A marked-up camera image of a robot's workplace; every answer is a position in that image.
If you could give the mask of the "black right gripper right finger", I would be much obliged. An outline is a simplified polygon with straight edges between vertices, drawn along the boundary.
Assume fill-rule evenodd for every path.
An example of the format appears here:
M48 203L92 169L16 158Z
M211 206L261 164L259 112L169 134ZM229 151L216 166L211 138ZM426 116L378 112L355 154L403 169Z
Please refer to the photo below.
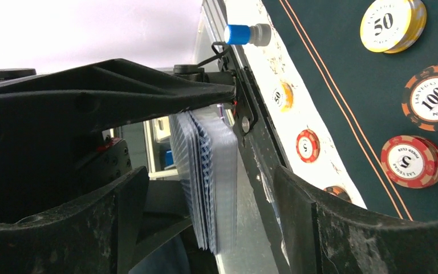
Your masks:
M438 221L368 211L282 166L273 186L291 273L438 273Z

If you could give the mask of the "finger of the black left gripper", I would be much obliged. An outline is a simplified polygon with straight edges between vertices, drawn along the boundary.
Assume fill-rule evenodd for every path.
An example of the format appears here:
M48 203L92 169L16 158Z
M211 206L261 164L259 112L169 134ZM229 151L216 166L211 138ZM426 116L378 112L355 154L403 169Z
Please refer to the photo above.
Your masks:
M132 269L188 269L180 233L191 219L177 180L151 180L133 250Z

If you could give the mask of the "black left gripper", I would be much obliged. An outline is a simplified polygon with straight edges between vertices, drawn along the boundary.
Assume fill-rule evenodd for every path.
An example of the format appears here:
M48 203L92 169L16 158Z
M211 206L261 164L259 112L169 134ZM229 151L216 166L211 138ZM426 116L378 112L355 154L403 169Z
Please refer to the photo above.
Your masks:
M234 99L125 59L0 83L0 224L89 193L131 170L103 130Z

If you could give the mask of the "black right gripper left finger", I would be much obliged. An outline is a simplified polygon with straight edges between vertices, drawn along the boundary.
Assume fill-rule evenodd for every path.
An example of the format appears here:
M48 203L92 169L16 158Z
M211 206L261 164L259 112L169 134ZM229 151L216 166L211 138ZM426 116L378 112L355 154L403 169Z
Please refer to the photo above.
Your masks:
M149 176L137 168L68 203L0 224L0 273L128 273Z

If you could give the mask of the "brown poker chip stack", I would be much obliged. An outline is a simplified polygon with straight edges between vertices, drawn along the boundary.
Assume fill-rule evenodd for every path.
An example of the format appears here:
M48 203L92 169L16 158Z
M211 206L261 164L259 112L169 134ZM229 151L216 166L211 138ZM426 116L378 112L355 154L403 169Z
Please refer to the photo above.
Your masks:
M352 203L349 194L346 192L345 189L343 189L340 186L328 186L328 187L324 188L323 190L329 194L332 194L332 195L342 199L342 200L345 200L349 203Z

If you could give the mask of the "blue playing card deck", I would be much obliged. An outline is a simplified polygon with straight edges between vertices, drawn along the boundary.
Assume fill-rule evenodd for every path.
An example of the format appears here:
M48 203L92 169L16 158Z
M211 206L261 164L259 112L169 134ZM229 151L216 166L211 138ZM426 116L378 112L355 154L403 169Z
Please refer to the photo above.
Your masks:
M198 246L230 252L237 238L237 137L214 111L168 117L173 161Z

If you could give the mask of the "red poker chip stack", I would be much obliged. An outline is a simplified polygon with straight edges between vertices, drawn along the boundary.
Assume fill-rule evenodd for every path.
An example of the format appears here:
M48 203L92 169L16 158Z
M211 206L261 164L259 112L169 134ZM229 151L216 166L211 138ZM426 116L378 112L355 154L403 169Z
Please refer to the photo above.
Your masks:
M304 163L315 162L320 153L320 142L316 133L310 129L301 131L296 139L296 151Z

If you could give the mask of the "yellow poker chip stack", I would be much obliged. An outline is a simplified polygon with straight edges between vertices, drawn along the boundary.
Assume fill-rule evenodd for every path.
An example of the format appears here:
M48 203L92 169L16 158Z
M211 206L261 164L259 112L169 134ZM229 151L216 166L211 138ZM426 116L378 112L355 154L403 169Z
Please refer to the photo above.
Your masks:
M286 82L281 82L280 87L276 87L272 94L272 99L281 112L288 112L293 106L293 90Z

